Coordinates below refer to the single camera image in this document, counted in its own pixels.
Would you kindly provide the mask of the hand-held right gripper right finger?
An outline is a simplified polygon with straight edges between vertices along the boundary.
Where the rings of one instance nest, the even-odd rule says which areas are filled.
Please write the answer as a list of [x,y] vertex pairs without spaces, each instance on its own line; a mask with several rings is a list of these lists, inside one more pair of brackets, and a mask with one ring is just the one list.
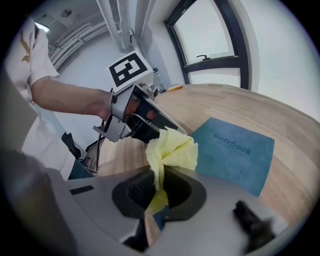
[[242,200],[261,219],[272,219],[272,230],[282,233],[288,223],[260,199],[233,184],[203,173],[178,167],[179,173],[198,180],[206,190],[206,201],[190,219],[167,222],[148,256],[241,256],[247,236],[235,219],[233,209]]

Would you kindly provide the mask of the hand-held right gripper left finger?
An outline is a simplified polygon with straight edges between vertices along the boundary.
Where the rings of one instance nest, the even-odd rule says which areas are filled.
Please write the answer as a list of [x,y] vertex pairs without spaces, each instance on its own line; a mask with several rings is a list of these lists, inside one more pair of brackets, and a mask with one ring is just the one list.
[[107,235],[139,252],[148,248],[145,210],[156,193],[151,170],[75,179],[68,186],[80,208]]

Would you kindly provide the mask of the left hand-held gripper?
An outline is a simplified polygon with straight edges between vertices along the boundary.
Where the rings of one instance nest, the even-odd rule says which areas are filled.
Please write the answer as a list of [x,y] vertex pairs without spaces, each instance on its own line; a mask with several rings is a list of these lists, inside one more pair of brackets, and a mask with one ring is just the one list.
[[[185,133],[185,130],[156,104],[159,90],[153,83],[154,71],[138,50],[109,65],[106,72],[112,86],[109,115],[105,124],[94,127],[96,132],[114,143],[132,137],[145,144],[158,139],[160,131],[165,128]],[[156,117],[149,120],[136,113],[125,116],[131,99],[148,103],[156,110]]]

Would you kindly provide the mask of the person's left hand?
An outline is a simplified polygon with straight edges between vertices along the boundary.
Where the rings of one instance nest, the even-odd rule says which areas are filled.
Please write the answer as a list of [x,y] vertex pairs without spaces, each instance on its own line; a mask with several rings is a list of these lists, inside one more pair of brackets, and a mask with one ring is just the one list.
[[157,116],[157,111],[147,102],[132,98],[125,110],[125,116],[138,114],[141,117],[153,120]]

